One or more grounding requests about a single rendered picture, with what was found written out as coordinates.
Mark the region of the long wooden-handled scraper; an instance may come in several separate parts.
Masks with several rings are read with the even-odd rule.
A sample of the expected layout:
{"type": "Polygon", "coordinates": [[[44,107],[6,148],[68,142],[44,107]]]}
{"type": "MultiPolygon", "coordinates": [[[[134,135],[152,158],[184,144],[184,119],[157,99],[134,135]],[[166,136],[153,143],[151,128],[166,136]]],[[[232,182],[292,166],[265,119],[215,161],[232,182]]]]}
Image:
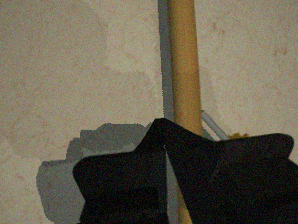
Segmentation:
{"type": "MultiPolygon", "coordinates": [[[[203,137],[194,0],[167,0],[174,123],[203,137]]],[[[178,224],[192,224],[177,181],[178,224]]]]}

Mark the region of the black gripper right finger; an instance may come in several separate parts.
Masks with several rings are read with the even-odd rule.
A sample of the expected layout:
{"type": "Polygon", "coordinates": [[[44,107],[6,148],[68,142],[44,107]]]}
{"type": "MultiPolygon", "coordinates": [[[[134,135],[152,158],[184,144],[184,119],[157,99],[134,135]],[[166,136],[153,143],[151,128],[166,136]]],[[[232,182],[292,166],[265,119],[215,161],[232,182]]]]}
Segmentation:
{"type": "Polygon", "coordinates": [[[213,142],[180,125],[160,118],[164,146],[176,175],[192,224],[210,224],[218,179],[226,164],[288,157],[294,138],[273,133],[213,142]]]}

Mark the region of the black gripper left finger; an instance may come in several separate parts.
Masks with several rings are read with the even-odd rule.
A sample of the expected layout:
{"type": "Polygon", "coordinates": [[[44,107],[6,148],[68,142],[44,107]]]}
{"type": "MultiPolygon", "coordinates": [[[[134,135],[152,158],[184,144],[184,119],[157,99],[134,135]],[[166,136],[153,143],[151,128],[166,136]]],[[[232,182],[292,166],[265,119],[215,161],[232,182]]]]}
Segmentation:
{"type": "Polygon", "coordinates": [[[153,121],[134,151],[84,157],[72,173],[85,201],[93,193],[155,187],[160,213],[166,213],[166,150],[160,118],[153,121]]]}

